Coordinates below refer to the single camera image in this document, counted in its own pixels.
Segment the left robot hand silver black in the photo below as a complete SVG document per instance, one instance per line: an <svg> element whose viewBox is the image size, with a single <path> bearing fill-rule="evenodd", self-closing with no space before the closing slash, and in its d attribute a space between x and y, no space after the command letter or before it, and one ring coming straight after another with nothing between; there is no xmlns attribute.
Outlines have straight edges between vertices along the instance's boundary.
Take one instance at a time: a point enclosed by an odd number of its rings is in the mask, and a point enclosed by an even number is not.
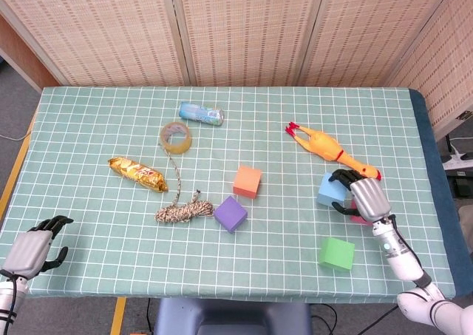
<svg viewBox="0 0 473 335"><path fill-rule="evenodd" d="M47 260L50 247L59 231L74 220L63 215L41 221L26 232L20 233L6 256L1 275L31 280L40 273L58 268L65 261L69 248L64 246L54 260Z"/></svg>

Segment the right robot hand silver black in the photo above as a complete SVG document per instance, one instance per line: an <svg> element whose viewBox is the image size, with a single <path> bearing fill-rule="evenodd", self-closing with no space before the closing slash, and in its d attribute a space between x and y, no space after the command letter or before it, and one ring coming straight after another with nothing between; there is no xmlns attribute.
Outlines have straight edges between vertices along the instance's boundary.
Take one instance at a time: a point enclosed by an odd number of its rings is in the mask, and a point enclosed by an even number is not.
<svg viewBox="0 0 473 335"><path fill-rule="evenodd" d="M337 180L351 193L355 209L347 209L338 202L332 207L343 215L356 215L365 221L375 223L391 215L392 207L378 180L365 177L355 170L337 169L329 181Z"/></svg>

